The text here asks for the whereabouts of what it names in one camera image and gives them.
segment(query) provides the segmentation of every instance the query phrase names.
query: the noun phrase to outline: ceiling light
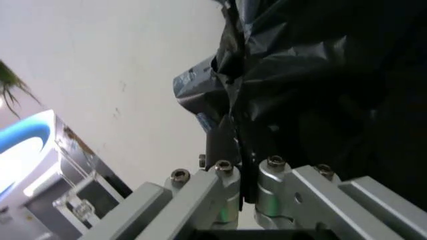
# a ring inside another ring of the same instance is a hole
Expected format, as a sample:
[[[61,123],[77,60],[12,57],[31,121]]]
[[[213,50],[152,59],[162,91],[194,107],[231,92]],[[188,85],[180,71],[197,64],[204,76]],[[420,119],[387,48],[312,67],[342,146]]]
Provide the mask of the ceiling light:
[[[32,197],[34,193],[40,193],[47,189],[52,183],[57,181],[56,173],[60,169],[60,163],[56,162],[27,188],[23,190],[23,194],[27,197]]]

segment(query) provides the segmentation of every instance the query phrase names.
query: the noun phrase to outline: bolt head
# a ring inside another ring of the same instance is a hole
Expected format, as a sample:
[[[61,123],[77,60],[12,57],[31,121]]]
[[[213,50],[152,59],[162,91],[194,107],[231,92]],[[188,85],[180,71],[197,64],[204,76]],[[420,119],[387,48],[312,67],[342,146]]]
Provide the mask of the bolt head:
[[[206,167],[206,154],[200,154],[198,156],[198,166],[202,169]]]
[[[172,183],[185,184],[190,180],[190,172],[187,169],[178,168],[170,174]]]
[[[267,158],[267,164],[272,168],[283,168],[286,161],[281,156],[273,155]]]
[[[332,171],[332,168],[330,166],[326,164],[319,164],[315,167],[315,169],[320,173],[320,175],[322,175],[329,181],[332,181],[332,178],[334,177],[334,171]]]
[[[215,170],[224,173],[231,173],[233,171],[233,164],[227,160],[218,160],[215,163]]]

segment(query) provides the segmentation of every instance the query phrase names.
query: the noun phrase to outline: gray metal bar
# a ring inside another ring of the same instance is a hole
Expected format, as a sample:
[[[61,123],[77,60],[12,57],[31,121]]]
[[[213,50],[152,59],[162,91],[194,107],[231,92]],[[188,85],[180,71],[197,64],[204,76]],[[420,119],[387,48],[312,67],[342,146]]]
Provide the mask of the gray metal bar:
[[[265,160],[259,169],[259,186],[273,194],[264,204],[284,208],[303,228],[329,228],[341,239],[402,239],[311,166],[277,172]]]
[[[145,182],[80,240],[134,239],[171,199],[170,190]]]
[[[339,188],[405,239],[427,239],[427,213],[365,176]]]
[[[223,190],[216,174],[199,170],[136,239],[186,239],[194,229],[209,229],[226,202]]]

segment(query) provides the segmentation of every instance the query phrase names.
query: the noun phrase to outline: green plant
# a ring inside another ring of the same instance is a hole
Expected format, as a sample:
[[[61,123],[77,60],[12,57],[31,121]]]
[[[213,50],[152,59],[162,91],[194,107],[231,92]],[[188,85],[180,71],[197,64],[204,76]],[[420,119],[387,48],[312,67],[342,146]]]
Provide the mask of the green plant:
[[[21,106],[17,98],[11,93],[11,89],[14,87],[21,89],[24,93],[31,96],[40,104],[39,100],[37,100],[37,98],[30,92],[29,87],[8,66],[6,66],[2,60],[0,60],[0,94],[3,95],[4,102],[9,110],[15,116],[20,118],[11,106],[11,104],[14,105],[15,103]]]

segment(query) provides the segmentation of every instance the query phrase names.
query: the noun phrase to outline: black garbage bag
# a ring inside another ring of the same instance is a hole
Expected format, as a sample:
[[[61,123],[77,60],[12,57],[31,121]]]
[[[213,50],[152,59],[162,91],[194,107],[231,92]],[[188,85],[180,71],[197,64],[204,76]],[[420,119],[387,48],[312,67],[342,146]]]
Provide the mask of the black garbage bag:
[[[427,211],[427,1],[240,0],[222,13],[216,55],[173,81],[207,132],[207,168],[241,162],[253,203],[267,156],[327,164]]]

